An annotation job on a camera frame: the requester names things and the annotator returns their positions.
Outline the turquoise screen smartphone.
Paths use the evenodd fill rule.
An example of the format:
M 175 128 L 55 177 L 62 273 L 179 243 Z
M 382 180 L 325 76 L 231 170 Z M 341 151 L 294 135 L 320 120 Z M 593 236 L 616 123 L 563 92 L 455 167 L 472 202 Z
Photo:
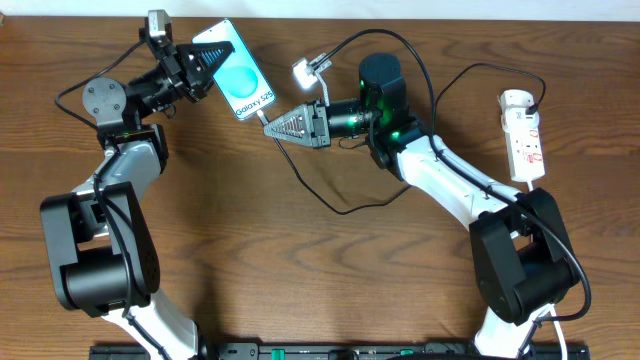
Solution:
M 235 117 L 244 121 L 273 104 L 276 94 L 230 19 L 192 38 L 193 44 L 221 41 L 229 41 L 233 52 L 213 75 L 213 79 Z

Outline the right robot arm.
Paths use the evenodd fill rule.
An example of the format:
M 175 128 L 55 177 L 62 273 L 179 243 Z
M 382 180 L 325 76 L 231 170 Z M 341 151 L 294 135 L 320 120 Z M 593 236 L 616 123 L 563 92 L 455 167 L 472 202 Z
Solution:
M 565 342 L 538 346 L 544 324 L 560 326 L 556 305 L 586 285 L 555 199 L 545 190 L 521 191 L 483 174 L 454 154 L 409 111 L 398 59 L 376 53 L 359 66 L 355 99 L 303 103 L 263 129 L 277 142 L 319 149 L 352 138 L 377 166 L 437 201 L 469 232 L 475 281 L 487 305 L 469 346 L 445 344 L 445 356 L 483 359 L 580 359 Z

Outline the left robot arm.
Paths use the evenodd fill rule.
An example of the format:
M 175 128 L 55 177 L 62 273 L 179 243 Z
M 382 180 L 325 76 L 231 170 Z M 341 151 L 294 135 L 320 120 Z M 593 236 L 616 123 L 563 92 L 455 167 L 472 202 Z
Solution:
M 54 293 L 133 337 L 152 359 L 216 359 L 218 349 L 160 287 L 158 255 L 140 200 L 165 170 L 164 130 L 144 118 L 186 98 L 196 103 L 233 53 L 228 41 L 149 40 L 158 64 L 124 84 L 104 71 L 77 84 L 104 159 L 73 191 L 40 205 Z

